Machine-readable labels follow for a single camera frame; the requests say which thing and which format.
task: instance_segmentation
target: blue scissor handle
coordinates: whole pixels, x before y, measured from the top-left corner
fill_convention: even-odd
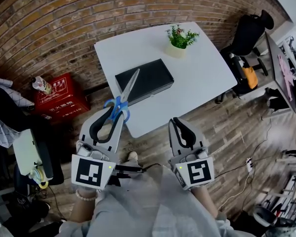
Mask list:
[[[129,113],[129,110],[128,110],[128,102],[125,101],[125,102],[121,103],[120,96],[118,96],[115,99],[109,99],[109,100],[107,100],[104,103],[104,108],[107,107],[107,105],[109,103],[114,104],[114,108],[113,108],[113,111],[112,111],[109,119],[113,120],[113,122],[114,122],[115,119],[116,119],[116,117],[117,117],[117,115],[124,110],[127,113],[127,117],[124,120],[124,124],[125,124],[129,120],[129,117],[130,117],[130,113]]]

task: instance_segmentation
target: potted plant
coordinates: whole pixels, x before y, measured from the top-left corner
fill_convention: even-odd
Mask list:
[[[175,58],[184,57],[186,47],[196,42],[196,37],[199,36],[198,33],[192,33],[191,30],[185,33],[184,29],[180,28],[180,25],[172,26],[166,32],[170,43],[166,47],[165,52]]]

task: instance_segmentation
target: bracelet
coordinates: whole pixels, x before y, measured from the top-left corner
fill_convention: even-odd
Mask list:
[[[79,194],[79,191],[78,191],[78,189],[76,189],[76,191],[75,191],[75,195],[79,198],[79,199],[81,199],[81,200],[83,200],[83,201],[94,201],[95,199],[97,199],[97,195],[95,195],[94,197],[91,197],[91,198],[86,198],[86,197],[82,197],[80,194]]]

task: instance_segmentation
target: brick wall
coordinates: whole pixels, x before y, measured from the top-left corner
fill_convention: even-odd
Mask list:
[[[276,0],[5,0],[0,4],[0,78],[26,93],[31,77],[71,72],[84,89],[106,81],[96,41],[153,25],[195,21],[218,49],[243,14],[267,10],[278,27],[287,15]]]

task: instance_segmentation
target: black box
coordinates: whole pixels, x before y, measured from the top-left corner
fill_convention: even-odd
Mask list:
[[[174,82],[166,65],[159,59],[116,75],[115,78],[122,91],[137,69],[140,71],[128,96],[129,106],[170,88]]]

